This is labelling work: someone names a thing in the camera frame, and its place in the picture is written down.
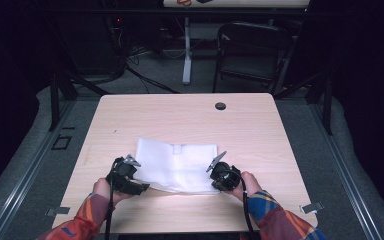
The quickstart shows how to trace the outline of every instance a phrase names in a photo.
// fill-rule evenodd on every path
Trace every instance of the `person's arm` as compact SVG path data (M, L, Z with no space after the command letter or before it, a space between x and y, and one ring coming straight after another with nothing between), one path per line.
M114 206L132 195L114 192ZM98 179L93 192L85 199L73 220L42 234L38 239L92 239L99 234L105 221L110 198L110 186L104 178Z
M308 222L284 210L273 196L261 188L253 174L243 172L242 178L250 196L248 210L260 228L261 239L326 239L322 232ZM232 194L243 201L241 184L232 191Z

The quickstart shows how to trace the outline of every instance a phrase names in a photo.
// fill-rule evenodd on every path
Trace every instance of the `patterned sleeve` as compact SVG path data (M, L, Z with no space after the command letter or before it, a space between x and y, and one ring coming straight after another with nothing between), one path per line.
M284 210L266 191L253 194L248 200L249 213L260 228L261 239L315 239L326 237L297 215Z
M93 239L105 221L109 200L91 193L83 202L73 220L44 233L38 239Z

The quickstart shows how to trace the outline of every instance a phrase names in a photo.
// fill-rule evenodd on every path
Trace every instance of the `white cloth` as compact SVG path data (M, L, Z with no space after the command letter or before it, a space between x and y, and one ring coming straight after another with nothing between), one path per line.
M140 138L136 161L141 164L134 178L166 192L215 194L210 173L205 172L217 156L215 144L168 144Z

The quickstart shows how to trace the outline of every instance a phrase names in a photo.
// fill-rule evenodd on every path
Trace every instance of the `gray carpet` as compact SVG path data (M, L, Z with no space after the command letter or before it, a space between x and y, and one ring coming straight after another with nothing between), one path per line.
M139 57L139 65L130 65L144 76L177 91L208 93L212 87L214 60L207 58L207 54L211 56L212 53L203 52L201 55L199 51L194 53L192 82L188 86L181 83L182 58L169 59L161 55L144 54ZM129 72L116 81L99 86L117 94L147 93L143 83ZM71 137L67 149L51 150L52 144L47 147L43 154L45 161L35 181L18 211L12 219L9 219L9 224L2 231L0 238L34 239L50 229L53 218L45 216L45 212L50 207L59 206L99 99L96 94L82 86L77 86L77 89L81 96L76 102L66 102L66 106L71 106L71 110L53 137L53 142L58 134L61 134L61 137ZM221 82L219 89L222 92L265 91L259 84L239 84L235 79ZM149 85L148 91L167 93ZM37 119L0 179L0 213L12 189L17 186L17 181L29 168L41 144L49 137L47 132L50 126L49 89L39 93L38 98L41 109ZM318 227L328 239L367 239L335 169L333 155L323 138L323 130L317 125L319 119L314 118L311 113L312 106L305 103L300 93L289 100L277 101L277 106L310 199L313 202L321 201L326 207L318 213ZM368 210L384 239L384 202L353 153L352 140L343 118L342 108L336 101L333 104L332 130L333 138L346 159L356 185L366 200Z

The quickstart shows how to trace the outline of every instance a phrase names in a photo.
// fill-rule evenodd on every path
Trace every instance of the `black chair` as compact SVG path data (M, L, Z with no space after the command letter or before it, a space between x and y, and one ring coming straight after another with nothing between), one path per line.
M213 93L218 75L258 81L273 94L293 40L284 29L246 22L232 22L218 31Z

